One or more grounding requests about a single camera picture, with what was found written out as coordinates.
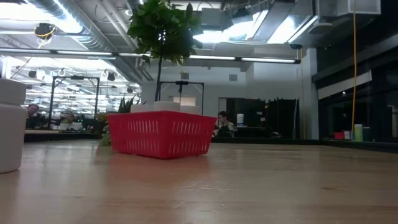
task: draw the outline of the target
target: air duct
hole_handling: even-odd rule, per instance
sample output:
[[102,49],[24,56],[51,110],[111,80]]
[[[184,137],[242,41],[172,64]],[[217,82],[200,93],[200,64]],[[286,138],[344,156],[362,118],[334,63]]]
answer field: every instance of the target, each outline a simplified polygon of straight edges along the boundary
[[[95,26],[93,21],[80,9],[72,0],[24,0],[27,4],[34,5],[36,8],[47,12],[61,21],[80,25],[83,30],[79,33],[89,35],[83,37],[72,37],[90,51],[96,52],[115,52],[113,46],[103,33]],[[124,58],[107,60],[119,69],[128,81],[142,83],[141,74]]]

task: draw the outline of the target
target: wooden tabletop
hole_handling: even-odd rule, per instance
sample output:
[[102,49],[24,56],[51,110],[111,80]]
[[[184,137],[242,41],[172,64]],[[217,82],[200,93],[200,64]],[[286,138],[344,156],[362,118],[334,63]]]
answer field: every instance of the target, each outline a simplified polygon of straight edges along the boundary
[[97,144],[26,144],[20,170],[0,175],[0,223],[398,222],[398,154],[212,144],[162,161]]

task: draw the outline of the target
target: red plastic basket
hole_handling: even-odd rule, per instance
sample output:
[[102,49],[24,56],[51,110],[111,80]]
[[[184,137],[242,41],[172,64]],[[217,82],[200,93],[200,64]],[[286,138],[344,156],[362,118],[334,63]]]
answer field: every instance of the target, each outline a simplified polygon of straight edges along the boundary
[[174,111],[108,116],[113,150],[159,159],[206,154],[216,119]]

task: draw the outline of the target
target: wall vent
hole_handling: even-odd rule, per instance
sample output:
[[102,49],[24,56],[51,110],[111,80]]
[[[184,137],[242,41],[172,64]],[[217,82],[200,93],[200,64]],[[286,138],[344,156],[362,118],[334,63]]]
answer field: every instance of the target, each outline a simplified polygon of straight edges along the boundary
[[229,80],[232,82],[236,82],[238,80],[237,74],[229,74]]
[[187,72],[181,73],[181,80],[189,80],[189,73]]

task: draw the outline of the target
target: metal frame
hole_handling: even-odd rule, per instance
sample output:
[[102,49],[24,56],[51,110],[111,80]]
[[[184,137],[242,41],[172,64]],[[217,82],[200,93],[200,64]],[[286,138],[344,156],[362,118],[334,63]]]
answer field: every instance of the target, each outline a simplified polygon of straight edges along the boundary
[[[70,79],[72,79],[72,77],[61,77],[61,76],[52,77],[51,100],[50,100],[50,111],[49,111],[49,123],[48,123],[48,126],[47,126],[49,129],[50,129],[51,118],[52,118],[52,106],[53,106],[53,101],[54,101],[54,90],[55,90],[55,87],[58,86],[58,85],[55,84],[55,81],[58,78],[62,78],[62,79],[70,78]],[[100,92],[100,78],[98,78],[98,77],[82,77],[82,78],[83,79],[87,78],[87,79],[97,80],[97,88],[96,88],[96,95],[95,95],[95,110],[94,110],[94,120],[96,120],[97,107],[98,107],[98,93]]]
[[[172,83],[176,84],[175,82],[160,82],[160,89],[162,89],[162,84],[163,83]],[[200,83],[200,82],[188,82],[189,84],[199,84],[201,85],[201,114],[203,115],[203,102],[205,101],[205,83]],[[162,94],[162,91],[159,91],[159,99]]]

